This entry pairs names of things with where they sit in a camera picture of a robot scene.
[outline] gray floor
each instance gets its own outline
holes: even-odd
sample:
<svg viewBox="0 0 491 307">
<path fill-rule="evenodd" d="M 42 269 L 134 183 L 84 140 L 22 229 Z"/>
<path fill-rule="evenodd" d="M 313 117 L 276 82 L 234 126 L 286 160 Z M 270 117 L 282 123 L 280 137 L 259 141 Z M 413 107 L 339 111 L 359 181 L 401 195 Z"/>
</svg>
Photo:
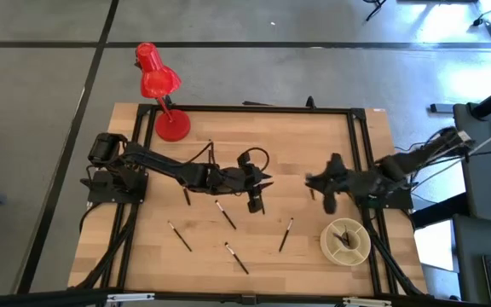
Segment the gray floor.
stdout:
<svg viewBox="0 0 491 307">
<path fill-rule="evenodd" d="M 0 40 L 97 41 L 109 4 L 0 0 Z M 118 6 L 109 41 L 491 43 L 485 25 L 470 27 L 479 9 L 489 5 L 388 0 L 365 23 L 373 6 L 356 0 L 129 0 Z M 491 49 L 160 51 L 183 81 L 172 96 L 176 103 L 302 106 L 312 95 L 323 107 L 380 107 L 388 110 L 394 143 L 401 147 L 453 124 L 451 117 L 427 113 L 429 104 L 480 101 L 491 93 Z M 0 206 L 0 294 L 13 291 L 93 54 L 93 49 L 0 49 L 0 192 L 9 197 Z M 134 58 L 133 49 L 104 51 L 33 291 L 66 287 L 87 194 L 78 179 L 113 103 L 147 101 L 139 93 Z M 416 192 L 438 201 L 463 189 L 455 167 Z M 426 237 L 440 235 L 432 231 Z M 436 247 L 445 252 L 450 234 L 442 235 L 448 242 Z M 426 263 L 436 262 L 432 258 L 424 256 Z M 425 267 L 425 275 L 437 297 L 459 294 L 455 273 Z"/>
</svg>

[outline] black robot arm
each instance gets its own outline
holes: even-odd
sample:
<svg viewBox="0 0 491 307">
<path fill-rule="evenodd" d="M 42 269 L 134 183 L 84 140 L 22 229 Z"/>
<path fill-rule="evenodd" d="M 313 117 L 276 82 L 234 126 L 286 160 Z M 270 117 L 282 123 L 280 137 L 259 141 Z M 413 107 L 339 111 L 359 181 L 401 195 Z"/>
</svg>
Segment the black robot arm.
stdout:
<svg viewBox="0 0 491 307">
<path fill-rule="evenodd" d="M 261 191 L 271 178 L 250 161 L 248 151 L 238 158 L 238 167 L 221 169 L 214 162 L 179 162 L 143 146 L 128 142 L 125 136 L 101 133 L 90 150 L 89 161 L 94 167 L 105 168 L 113 177 L 113 186 L 121 191 L 133 192 L 142 182 L 141 168 L 157 171 L 175 178 L 184 188 L 211 195 L 248 193 L 251 213 L 263 209 Z"/>
<path fill-rule="evenodd" d="M 326 169 L 316 176 L 306 176 L 306 186 L 323 194 L 326 213 L 337 210 L 334 194 L 347 193 L 355 203 L 382 202 L 397 190 L 409 190 L 407 175 L 441 157 L 463 156 L 472 140 L 454 127 L 441 130 L 440 136 L 411 153 L 396 153 L 374 162 L 367 171 L 346 169 L 342 157 L 333 153 Z"/>
</svg>

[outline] beige bowl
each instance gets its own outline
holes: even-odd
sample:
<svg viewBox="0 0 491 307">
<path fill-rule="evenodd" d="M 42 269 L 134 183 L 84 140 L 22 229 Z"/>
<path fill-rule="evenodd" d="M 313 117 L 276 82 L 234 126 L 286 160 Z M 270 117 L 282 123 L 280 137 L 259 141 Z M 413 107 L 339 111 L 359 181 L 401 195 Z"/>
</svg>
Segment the beige bowl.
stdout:
<svg viewBox="0 0 491 307">
<path fill-rule="evenodd" d="M 349 246 L 334 236 L 348 233 Z M 350 218 L 339 218 L 330 223 L 321 232 L 321 250 L 327 259 L 334 264 L 357 265 L 365 261 L 371 251 L 371 238 L 368 232 L 357 221 Z"/>
</svg>

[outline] wooden tabletop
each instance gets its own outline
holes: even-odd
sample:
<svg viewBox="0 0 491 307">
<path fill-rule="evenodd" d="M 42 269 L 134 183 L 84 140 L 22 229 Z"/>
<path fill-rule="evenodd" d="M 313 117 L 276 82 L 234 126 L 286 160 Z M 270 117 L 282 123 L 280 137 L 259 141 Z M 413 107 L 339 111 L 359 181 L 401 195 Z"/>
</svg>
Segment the wooden tabletop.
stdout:
<svg viewBox="0 0 491 307">
<path fill-rule="evenodd" d="M 109 131 L 131 138 L 136 110 L 136 104 L 116 104 Z M 366 112 L 374 158 L 394 153 L 385 111 L 367 109 Z M 340 153 L 347 168 L 354 168 L 344 115 L 228 112 L 188 112 L 188 115 L 192 127 L 184 140 L 165 142 L 153 133 L 151 149 L 185 161 L 211 139 L 221 167 L 236 166 L 236 158 L 248 148 L 266 149 L 270 163 L 265 172 L 272 175 L 274 181 L 263 191 L 266 215 L 261 212 L 250 214 L 245 194 L 215 197 L 189 193 L 192 205 L 188 206 L 181 186 L 174 179 L 150 171 L 148 191 L 140 206 L 131 250 L 127 290 L 373 294 L 367 261 L 355 267 L 338 266 L 329 262 L 320 248 L 321 231 L 331 221 L 341 217 L 361 221 L 357 207 L 347 195 L 341 194 L 337 197 L 337 213 L 327 215 L 323 211 L 321 195 L 317 194 L 316 200 L 312 200 L 304 186 L 304 175 L 322 172 L 331 153 Z M 367 165 L 359 123 L 356 123 L 356 133 L 361 164 Z M 256 165 L 264 163 L 264 157 L 256 152 L 251 153 L 251 159 Z M 198 161 L 207 161 L 207 154 L 200 156 Z M 224 207 L 236 230 L 219 211 L 215 200 Z M 106 251 L 114 212 L 115 205 L 104 204 L 86 218 L 70 274 L 70 286 L 82 281 Z M 384 214 L 394 258 L 414 285 L 425 292 L 410 221 L 398 210 L 385 210 Z M 294 224 L 282 252 L 278 252 L 291 217 Z M 168 220 L 193 252 L 182 244 Z M 225 242 L 240 257 L 249 275 L 225 248 Z M 113 272 L 118 272 L 119 264 L 120 254 L 115 258 Z M 379 255 L 378 270 L 382 288 L 387 292 L 387 278 Z M 113 273 L 110 285 L 115 284 L 116 273 Z"/>
</svg>

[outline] lamp base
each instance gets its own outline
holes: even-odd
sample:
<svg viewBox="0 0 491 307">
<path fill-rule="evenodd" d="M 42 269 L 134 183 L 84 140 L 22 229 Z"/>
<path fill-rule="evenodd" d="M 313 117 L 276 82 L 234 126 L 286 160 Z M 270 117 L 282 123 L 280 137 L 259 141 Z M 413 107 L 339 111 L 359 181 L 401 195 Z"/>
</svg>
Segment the lamp base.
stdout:
<svg viewBox="0 0 491 307">
<path fill-rule="evenodd" d="M 154 129 L 163 140 L 167 142 L 176 142 L 187 136 L 191 130 L 191 121 L 188 115 L 181 110 L 168 111 L 173 121 L 170 122 L 170 116 L 162 114 L 154 124 Z"/>
</svg>

